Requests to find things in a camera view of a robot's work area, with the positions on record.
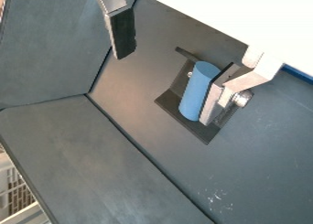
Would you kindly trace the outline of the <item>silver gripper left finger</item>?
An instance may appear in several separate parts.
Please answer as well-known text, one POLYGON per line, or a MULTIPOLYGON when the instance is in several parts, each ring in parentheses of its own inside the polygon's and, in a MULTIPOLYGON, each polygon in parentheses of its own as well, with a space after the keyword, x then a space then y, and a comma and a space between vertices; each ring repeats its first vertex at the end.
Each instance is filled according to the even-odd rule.
POLYGON ((137 47, 135 0, 97 0, 102 8, 111 47, 117 59, 126 58, 137 47))

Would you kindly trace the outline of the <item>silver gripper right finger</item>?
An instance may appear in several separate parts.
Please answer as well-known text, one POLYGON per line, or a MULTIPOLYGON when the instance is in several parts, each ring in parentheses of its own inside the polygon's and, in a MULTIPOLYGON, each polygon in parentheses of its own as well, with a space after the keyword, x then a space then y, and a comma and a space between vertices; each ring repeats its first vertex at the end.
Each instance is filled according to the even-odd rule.
POLYGON ((226 108, 244 107, 250 98, 250 88, 270 81, 283 67, 283 61, 257 48, 248 48, 242 66, 233 64, 213 80, 200 115, 200 122, 209 125, 226 108))

